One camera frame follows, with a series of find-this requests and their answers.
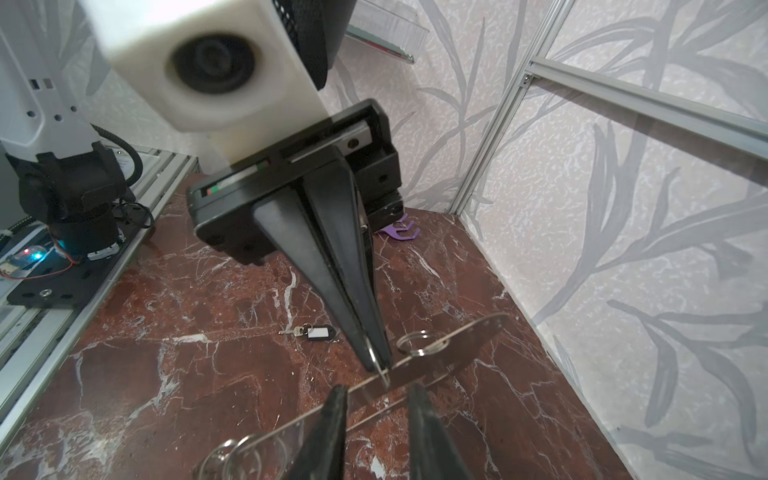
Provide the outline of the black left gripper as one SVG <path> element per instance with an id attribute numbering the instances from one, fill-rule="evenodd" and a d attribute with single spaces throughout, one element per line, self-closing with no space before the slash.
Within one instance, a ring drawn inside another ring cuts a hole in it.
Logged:
<path id="1" fill-rule="evenodd" d="M 328 146 L 349 166 L 336 159 L 319 167 L 311 156 Z M 297 186 L 304 175 L 331 261 L 299 195 L 283 188 Z M 322 298 L 363 367 L 373 372 L 391 367 L 393 355 L 370 278 L 355 182 L 373 230 L 403 215 L 399 155 L 389 118 L 373 99 L 198 181 L 186 199 L 195 236 L 214 250 L 244 265 L 277 250 L 285 254 Z"/>

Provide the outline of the silver key black tag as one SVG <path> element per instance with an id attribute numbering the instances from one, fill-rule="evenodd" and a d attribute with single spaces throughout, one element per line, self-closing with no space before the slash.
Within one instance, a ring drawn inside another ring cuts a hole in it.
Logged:
<path id="1" fill-rule="evenodd" d="M 279 331 L 278 334 L 309 341 L 332 341 L 337 336 L 337 330 L 332 325 L 304 324 Z"/>

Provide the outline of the clear plastic wall shelf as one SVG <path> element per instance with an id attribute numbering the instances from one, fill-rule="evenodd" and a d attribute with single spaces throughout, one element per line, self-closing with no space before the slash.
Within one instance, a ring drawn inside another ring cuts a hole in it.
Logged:
<path id="1" fill-rule="evenodd" d="M 416 9 L 402 1 L 357 1 L 346 30 L 348 38 L 409 65 L 421 55 L 428 33 Z"/>

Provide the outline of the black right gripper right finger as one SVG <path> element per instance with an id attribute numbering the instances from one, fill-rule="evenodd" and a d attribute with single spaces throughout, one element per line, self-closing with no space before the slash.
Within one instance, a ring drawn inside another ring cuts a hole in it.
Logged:
<path id="1" fill-rule="evenodd" d="M 407 392 L 411 479 L 472 479 L 427 390 L 411 384 Z"/>

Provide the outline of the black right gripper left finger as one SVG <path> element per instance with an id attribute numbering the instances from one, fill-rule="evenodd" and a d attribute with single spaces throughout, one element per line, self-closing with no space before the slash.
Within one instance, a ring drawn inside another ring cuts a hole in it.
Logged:
<path id="1" fill-rule="evenodd" d="M 285 479 L 342 479 L 345 466 L 348 388 L 333 387 Z"/>

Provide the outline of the purple pink garden fork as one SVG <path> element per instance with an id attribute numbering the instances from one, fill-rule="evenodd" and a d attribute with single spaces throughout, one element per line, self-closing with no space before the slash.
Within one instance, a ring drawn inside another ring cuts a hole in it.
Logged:
<path id="1" fill-rule="evenodd" d="M 396 241 L 412 241 L 415 240 L 421 232 L 421 229 L 415 227 L 414 224 L 414 220 L 409 218 L 408 213 L 405 213 L 399 220 L 380 229 L 378 233 L 386 235 Z"/>

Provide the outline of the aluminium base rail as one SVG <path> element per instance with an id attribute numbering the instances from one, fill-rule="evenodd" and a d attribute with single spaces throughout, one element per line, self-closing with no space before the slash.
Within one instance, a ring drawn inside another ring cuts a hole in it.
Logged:
<path id="1" fill-rule="evenodd" d="M 150 165 L 134 188 L 137 202 L 116 210 L 124 241 L 115 255 L 70 265 L 49 250 L 32 269 L 1 281 L 3 450 L 151 232 L 150 222 L 198 166 L 197 158 L 168 151 L 142 156 Z"/>

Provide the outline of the steel perforated key holder plate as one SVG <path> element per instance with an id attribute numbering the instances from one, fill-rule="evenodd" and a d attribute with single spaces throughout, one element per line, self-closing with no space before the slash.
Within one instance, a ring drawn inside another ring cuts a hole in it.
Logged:
<path id="1" fill-rule="evenodd" d="M 405 407 L 411 384 L 428 389 L 472 363 L 510 318 L 494 313 L 440 336 L 428 330 L 401 337 L 403 353 L 391 369 L 348 388 L 346 440 L 349 433 Z M 196 466 L 195 479 L 285 479 L 323 404 L 269 432 L 229 439 Z"/>

